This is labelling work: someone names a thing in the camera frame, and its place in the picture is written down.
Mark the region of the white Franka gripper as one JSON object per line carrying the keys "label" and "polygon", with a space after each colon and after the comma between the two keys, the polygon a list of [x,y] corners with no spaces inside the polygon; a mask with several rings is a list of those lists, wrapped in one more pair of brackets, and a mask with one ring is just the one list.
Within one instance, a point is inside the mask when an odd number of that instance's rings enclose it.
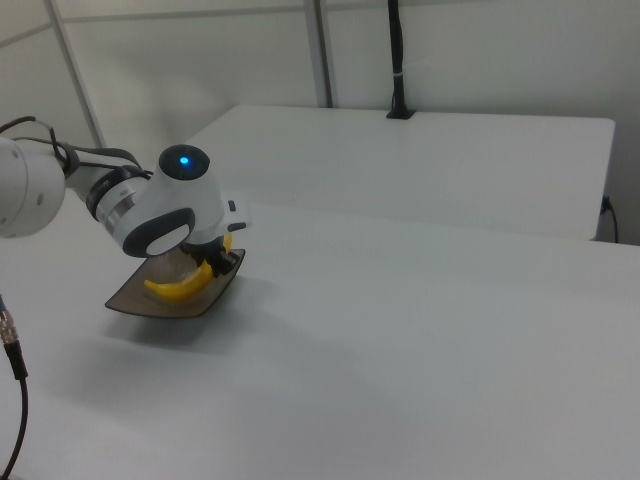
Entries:
{"label": "white Franka gripper", "polygon": [[198,199],[192,210],[195,214],[194,228],[181,242],[181,250],[198,267],[209,262],[214,277],[229,274],[238,263],[239,256],[223,244],[209,255],[208,244],[251,224],[246,196],[238,190],[222,190],[218,196]]}

